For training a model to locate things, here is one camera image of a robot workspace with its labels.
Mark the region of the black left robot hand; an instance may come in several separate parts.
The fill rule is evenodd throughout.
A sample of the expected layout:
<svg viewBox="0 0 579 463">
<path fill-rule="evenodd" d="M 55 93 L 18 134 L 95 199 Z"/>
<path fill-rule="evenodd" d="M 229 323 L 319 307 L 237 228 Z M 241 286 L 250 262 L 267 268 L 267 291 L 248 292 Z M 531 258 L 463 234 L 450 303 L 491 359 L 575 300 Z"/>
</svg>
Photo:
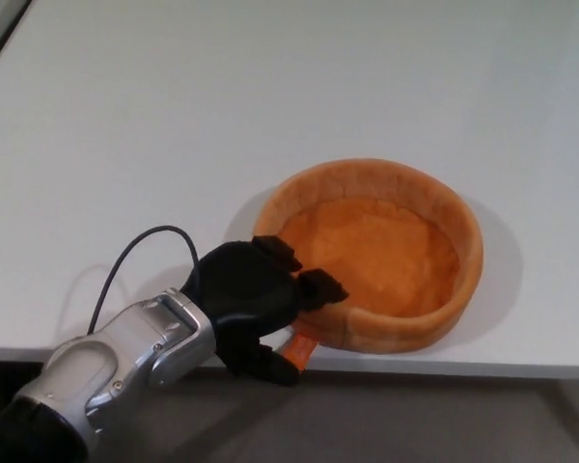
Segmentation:
<svg viewBox="0 0 579 463">
<path fill-rule="evenodd" d="M 305 270 L 291 246 L 273 235 L 218 246 L 199 260 L 180 292 L 211 322 L 215 354 L 229 372 L 286 387 L 299 382 L 298 367 L 261 338 L 348 297 L 332 275 Z"/>
</svg>

